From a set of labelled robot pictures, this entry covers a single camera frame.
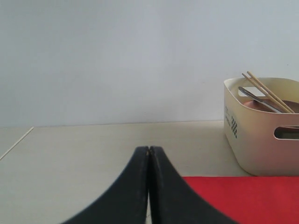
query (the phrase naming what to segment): chopstick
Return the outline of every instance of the chopstick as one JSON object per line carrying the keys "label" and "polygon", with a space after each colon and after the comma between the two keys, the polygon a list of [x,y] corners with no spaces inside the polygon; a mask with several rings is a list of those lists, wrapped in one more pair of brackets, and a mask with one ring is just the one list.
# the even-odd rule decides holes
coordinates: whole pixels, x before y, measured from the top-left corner
{"label": "chopstick", "polygon": [[260,82],[256,77],[253,78],[251,76],[251,78],[249,78],[248,76],[246,76],[244,73],[242,73],[242,75],[249,81],[251,82],[260,92],[262,92],[266,97],[269,98],[269,100],[271,100],[275,105],[277,105],[278,107],[280,107],[285,113],[295,113],[294,111],[292,111],[292,109],[288,109],[287,107],[285,107],[283,104],[281,104],[278,100],[276,100],[272,95],[270,95],[266,89],[264,89],[263,87],[261,87],[259,85],[258,82]]}
{"label": "chopstick", "polygon": [[247,74],[256,81],[264,90],[266,90],[269,95],[271,95],[274,99],[276,99],[281,105],[283,105],[287,110],[289,110],[291,113],[295,113],[287,104],[285,104],[284,101],[282,101],[277,95],[275,95],[267,86],[265,86],[260,80],[257,79],[250,71],[247,72]]}

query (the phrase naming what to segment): white table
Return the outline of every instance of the white table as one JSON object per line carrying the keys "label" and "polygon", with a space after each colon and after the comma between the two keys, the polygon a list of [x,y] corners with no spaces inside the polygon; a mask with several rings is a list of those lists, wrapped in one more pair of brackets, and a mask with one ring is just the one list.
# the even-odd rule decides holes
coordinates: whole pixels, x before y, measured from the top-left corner
{"label": "white table", "polygon": [[99,197],[145,145],[162,146],[183,176],[248,175],[223,121],[34,128],[0,161],[0,224],[63,222]]}

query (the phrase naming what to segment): black logo on basket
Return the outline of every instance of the black logo on basket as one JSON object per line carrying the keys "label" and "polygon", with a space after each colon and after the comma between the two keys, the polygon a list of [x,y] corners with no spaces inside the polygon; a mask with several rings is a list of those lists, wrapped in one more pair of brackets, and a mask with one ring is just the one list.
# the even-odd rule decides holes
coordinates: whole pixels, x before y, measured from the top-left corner
{"label": "black logo on basket", "polygon": [[235,135],[235,138],[237,138],[237,128],[238,128],[238,124],[237,124],[237,122],[236,122],[236,120],[233,118],[233,116],[232,116],[232,122],[231,122],[231,128],[232,128],[232,131],[233,131],[233,133],[234,133],[234,135]]}

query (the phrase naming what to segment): beige plastic basket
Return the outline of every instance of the beige plastic basket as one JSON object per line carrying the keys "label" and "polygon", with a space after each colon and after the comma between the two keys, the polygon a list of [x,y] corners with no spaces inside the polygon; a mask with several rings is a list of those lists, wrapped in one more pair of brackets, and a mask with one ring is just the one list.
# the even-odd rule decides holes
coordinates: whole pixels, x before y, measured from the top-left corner
{"label": "beige plastic basket", "polygon": [[[299,102],[299,82],[284,78],[260,78],[281,99]],[[245,78],[224,81],[224,132],[239,165],[253,175],[299,175],[299,139],[282,139],[274,131],[299,126],[298,113],[272,113],[248,108],[242,86],[262,95]]]}

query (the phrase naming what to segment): red cloth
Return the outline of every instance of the red cloth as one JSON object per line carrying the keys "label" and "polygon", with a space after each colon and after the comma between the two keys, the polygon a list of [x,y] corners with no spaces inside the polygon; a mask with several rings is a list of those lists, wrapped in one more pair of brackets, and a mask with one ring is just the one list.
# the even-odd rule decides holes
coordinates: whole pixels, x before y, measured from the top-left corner
{"label": "red cloth", "polygon": [[299,224],[299,177],[184,177],[216,209],[241,224]]}

